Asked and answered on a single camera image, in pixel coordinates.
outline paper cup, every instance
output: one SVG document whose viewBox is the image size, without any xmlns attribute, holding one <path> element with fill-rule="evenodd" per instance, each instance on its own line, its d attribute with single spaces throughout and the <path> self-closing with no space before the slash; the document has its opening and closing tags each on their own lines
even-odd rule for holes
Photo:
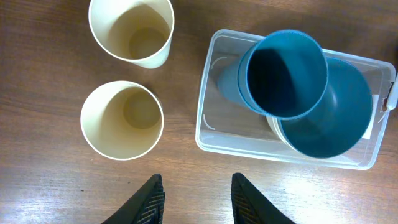
<svg viewBox="0 0 398 224">
<path fill-rule="evenodd" d="M 289 142 L 286 140 L 286 138 L 284 137 L 284 135 L 280 131 L 280 126 L 279 126 L 278 119 L 277 118 L 273 118 L 271 116 L 266 116 L 266 118 L 267 118 L 268 125 L 271 128 L 272 132 L 274 134 L 276 134 L 276 136 L 278 136 L 283 143 L 285 143 L 286 145 L 288 145 L 292 149 L 296 150 L 292 145 L 289 144 Z"/>
<path fill-rule="evenodd" d="M 169 0 L 91 0 L 90 29 L 110 55 L 144 68 L 169 56 L 174 12 Z"/>
<path fill-rule="evenodd" d="M 116 160 L 136 159 L 148 153 L 164 127 L 162 106 L 140 84 L 116 81 L 94 90 L 80 116 L 88 144 L 102 156 Z"/>
</svg>

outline cup rim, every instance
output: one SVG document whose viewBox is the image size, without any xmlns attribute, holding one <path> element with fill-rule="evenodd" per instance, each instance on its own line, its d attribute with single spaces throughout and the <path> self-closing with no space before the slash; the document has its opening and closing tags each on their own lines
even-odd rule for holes
<svg viewBox="0 0 398 224">
<path fill-rule="evenodd" d="M 248 103 L 248 102 L 246 101 L 246 99 L 243 97 L 243 94 L 242 94 L 242 92 L 241 92 L 240 85 L 239 85 L 239 71 L 240 71 L 240 69 L 241 69 L 241 65 L 242 65 L 243 58 L 244 58 L 244 57 L 249 53 L 249 51 L 250 51 L 250 55 L 249 55 L 249 58 L 248 58 L 248 62 L 250 62 L 250 60 L 252 59 L 252 56 L 253 56 L 254 52 L 257 50 L 257 48 L 258 48 L 267 38 L 272 37 L 273 35 L 279 35 L 279 34 L 283 34 L 283 33 L 294 33 L 294 34 L 303 35 L 303 36 L 309 38 L 309 39 L 319 48 L 321 54 L 323 55 L 323 59 L 324 59 L 324 61 L 325 61 L 325 65 L 326 65 L 326 82 L 325 82 L 325 86 L 324 86 L 324 88 L 323 88 L 323 92 L 322 92 L 322 94 L 320 95 L 318 101 L 317 101 L 310 109 L 308 109 L 306 112 L 304 112 L 304 113 L 302 113 L 302 114 L 299 114 L 299 115 L 296 115 L 296 116 L 292 116 L 292 117 L 281 117 L 281 116 L 276 116 L 276 115 L 274 115 L 274 114 L 271 114 L 271 113 L 268 112 L 268 111 L 263 110 L 263 109 L 261 108 L 261 106 L 258 105 L 257 102 L 254 100 L 254 98 L 253 98 L 253 96 L 252 96 L 252 94 L 251 94 L 251 92 L 250 92 L 249 85 L 246 85 L 246 90 L 248 91 L 250 100 L 254 103 L 254 105 L 256 105 L 258 108 L 261 108 L 261 110 L 262 110 L 262 111 L 260 112 L 261 115 L 271 116 L 271 117 L 275 117 L 275 118 L 283 119 L 283 120 L 291 120 L 291 119 L 301 118 L 301 117 L 303 117 L 303 116 L 309 114 L 309 112 L 311 112 L 311 111 L 316 107 L 316 105 L 319 104 L 319 102 L 320 102 L 321 99 L 323 98 L 323 95 L 324 95 L 325 92 L 326 92 L 326 87 L 328 86 L 328 82 L 329 82 L 329 68 L 328 68 L 328 63 L 327 63 L 327 59 L 326 59 L 326 57 L 325 57 L 325 54 L 323 53 L 323 50 L 322 50 L 321 46 L 318 44 L 318 42 L 317 42 L 314 38 L 312 38 L 310 35 L 308 35 L 308 34 L 302 32 L 302 31 L 299 31 L 299 30 L 292 30 L 292 29 L 278 30 L 278 31 L 275 31 L 275 32 L 273 32 L 273 33 L 271 33 L 271 34 L 265 36 L 262 40 L 260 40 L 260 41 L 257 42 L 256 44 L 254 44 L 254 45 L 253 45 L 253 50 L 252 50 L 252 51 L 248 50 L 247 52 L 245 52 L 245 54 L 244 54 L 243 57 L 242 57 L 242 60 L 239 62 L 239 66 L 238 66 L 238 90 L 239 90 L 239 94 L 240 94 L 241 98 L 243 99 L 244 103 L 245 103 L 246 105 L 249 105 L 249 103 Z M 247 73 L 248 73 L 248 70 L 246 69 L 246 70 L 245 70 L 245 74 L 246 74 L 245 81 L 246 81 L 246 83 L 248 82 Z M 254 110 L 252 106 L 249 106 L 249 108 L 252 109 L 253 111 L 259 113 L 258 110 Z"/>
<path fill-rule="evenodd" d="M 145 90 L 147 93 L 149 93 L 149 94 L 153 97 L 153 99 L 155 99 L 155 101 L 156 101 L 156 103 L 157 103 L 157 105 L 158 105 L 158 107 L 159 107 L 160 116 L 161 116 L 161 120 L 162 120 L 162 121 L 161 121 L 162 124 L 160 125 L 159 136 L 157 137 L 156 141 L 153 143 L 153 145 L 152 145 L 148 150 L 146 150 L 146 151 L 143 152 L 142 154 L 139 154 L 138 156 L 120 159 L 120 158 L 115 158 L 115 157 L 111 157 L 111 156 L 108 156 L 108 155 L 106 155 L 106 154 L 103 154 L 101 151 L 99 151 L 97 148 L 94 147 L 94 145 L 90 142 L 90 140 L 87 138 L 87 135 L 86 135 L 86 133 L 85 133 L 85 129 L 84 129 L 84 127 L 83 127 L 83 119 L 82 119 L 82 117 L 83 117 L 83 110 L 85 109 L 85 105 L 86 105 L 86 103 L 87 103 L 88 98 L 89 98 L 92 94 L 94 94 L 96 91 L 98 91 L 101 87 L 104 87 L 104 86 L 109 85 L 109 84 L 111 84 L 111 83 L 128 83 L 128 84 L 135 85 L 135 86 L 137 86 L 138 88 L 140 88 L 140 89 L 142 89 L 142 90 Z M 104 157 L 107 157 L 108 159 L 113 159 L 113 160 L 116 160 L 116 161 L 128 161 L 128 160 L 137 159 L 137 158 L 140 158 L 141 156 L 144 156 L 144 155 L 147 154 L 149 151 L 151 151 L 151 150 L 157 145 L 157 143 L 159 142 L 160 138 L 162 137 L 162 133 L 163 133 L 163 130 L 164 130 L 164 113 L 163 113 L 162 104 L 160 103 L 159 99 L 158 99 L 151 91 L 149 91 L 146 87 L 144 87 L 144 86 L 142 86 L 142 85 L 140 85 L 140 84 L 138 84 L 138 83 L 131 82 L 131 81 L 125 81 L 125 80 L 118 80 L 118 81 L 108 82 L 108 83 L 105 83 L 105 84 L 103 84 L 103 85 L 97 87 L 95 90 L 93 90 L 93 91 L 87 96 L 85 102 L 83 103 L 83 106 L 81 107 L 81 112 L 80 112 L 80 128 L 81 128 L 81 131 L 82 131 L 82 133 L 83 133 L 83 136 L 84 136 L 85 139 L 86 139 L 86 142 L 91 146 L 92 149 L 94 149 L 94 150 L 95 150 L 97 153 L 99 153 L 100 155 L 102 155 L 102 156 L 104 156 Z"/>
<path fill-rule="evenodd" d="M 172 13 L 172 18 L 173 18 L 173 23 L 172 23 L 172 28 L 171 28 L 171 30 L 170 30 L 169 38 L 167 38 L 167 40 L 166 40 L 166 42 L 164 43 L 164 45 L 163 45 L 158 51 L 156 51 L 154 54 L 152 54 L 152 55 L 150 55 L 150 56 L 148 56 L 148 57 L 146 57 L 146 58 L 140 58 L 140 59 L 127 59 L 127 58 L 123 58 L 123 57 L 120 57 L 120 56 L 115 55 L 114 53 L 110 52 L 106 47 L 104 47 L 104 46 L 101 44 L 101 42 L 98 40 L 98 38 L 97 38 L 97 36 L 96 36 L 96 34 L 95 34 L 94 30 L 93 30 L 93 26 L 91 25 L 91 10 L 92 10 L 92 8 L 93 8 L 93 2 L 94 2 L 94 1 L 95 1 L 95 0 L 91 0 L 91 1 L 90 1 L 90 6 L 88 7 L 88 23 L 89 23 L 89 25 L 90 25 L 91 33 L 93 34 L 95 41 L 97 41 L 97 44 L 98 44 L 99 46 L 101 46 L 102 49 L 104 49 L 108 54 L 112 55 L 113 57 L 115 57 L 115 58 L 117 58 L 117 59 L 120 59 L 120 60 L 123 60 L 123 61 L 126 61 L 126 62 L 133 62 L 133 63 L 136 63 L 136 62 L 144 62 L 144 61 L 146 61 L 146 60 L 150 60 L 151 58 L 156 57 L 156 56 L 157 56 L 158 54 L 160 54 L 160 53 L 166 48 L 166 46 L 171 42 L 171 40 L 172 40 L 172 35 L 173 35 L 173 31 L 174 31 L 174 24 L 175 24 L 174 10 L 173 10 L 173 5 L 172 5 L 172 3 L 170 2 L 170 0 L 164 0 L 164 1 L 167 1 L 167 2 L 168 2 L 169 6 L 170 6 L 170 9 L 171 9 L 171 13 Z"/>
</svg>

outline blue plastic bowl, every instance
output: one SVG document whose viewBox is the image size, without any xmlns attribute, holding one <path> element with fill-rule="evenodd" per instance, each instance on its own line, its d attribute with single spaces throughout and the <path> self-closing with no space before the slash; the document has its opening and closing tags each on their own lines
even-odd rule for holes
<svg viewBox="0 0 398 224">
<path fill-rule="evenodd" d="M 368 128 L 372 95 L 361 72 L 351 64 L 327 60 L 329 81 L 323 98 L 308 115 L 279 121 L 282 134 L 299 152 L 315 158 L 351 149 Z"/>
<path fill-rule="evenodd" d="M 303 32 L 280 30 L 224 69 L 217 85 L 225 98 L 258 114 L 297 119 L 320 102 L 327 82 L 319 44 Z"/>
</svg>

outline wood grain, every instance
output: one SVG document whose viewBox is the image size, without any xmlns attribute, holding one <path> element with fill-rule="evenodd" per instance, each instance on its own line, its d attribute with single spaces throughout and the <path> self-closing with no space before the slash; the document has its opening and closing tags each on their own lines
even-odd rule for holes
<svg viewBox="0 0 398 224">
<path fill-rule="evenodd" d="M 326 49 L 397 67 L 395 0 L 172 0 L 172 47 L 155 70 L 100 48 L 89 3 L 0 2 L 0 223 L 100 223 L 155 173 L 164 178 L 164 223 L 232 223 L 234 172 L 297 223 L 398 223 L 397 110 L 367 171 L 214 154 L 195 144 L 201 73 L 217 30 L 299 29 Z M 106 159 L 81 134 L 85 98 L 113 80 L 143 84 L 164 106 L 164 134 L 140 159 Z"/>
</svg>

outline plastic storage bin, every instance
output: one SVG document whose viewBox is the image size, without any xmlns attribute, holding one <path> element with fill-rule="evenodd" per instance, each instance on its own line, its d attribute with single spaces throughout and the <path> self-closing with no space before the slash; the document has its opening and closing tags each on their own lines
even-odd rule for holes
<svg viewBox="0 0 398 224">
<path fill-rule="evenodd" d="M 269 127 L 266 117 L 238 106 L 219 93 L 216 81 L 223 69 L 245 53 L 262 36 L 231 30 L 219 30 L 211 39 L 200 88 L 196 142 L 208 152 L 315 164 L 345 169 L 371 168 L 380 150 L 389 116 L 382 105 L 395 80 L 395 68 L 381 62 L 332 50 L 326 57 L 352 63 L 366 77 L 373 95 L 373 114 L 366 134 L 348 152 L 329 159 L 314 159 L 291 149 Z"/>
</svg>

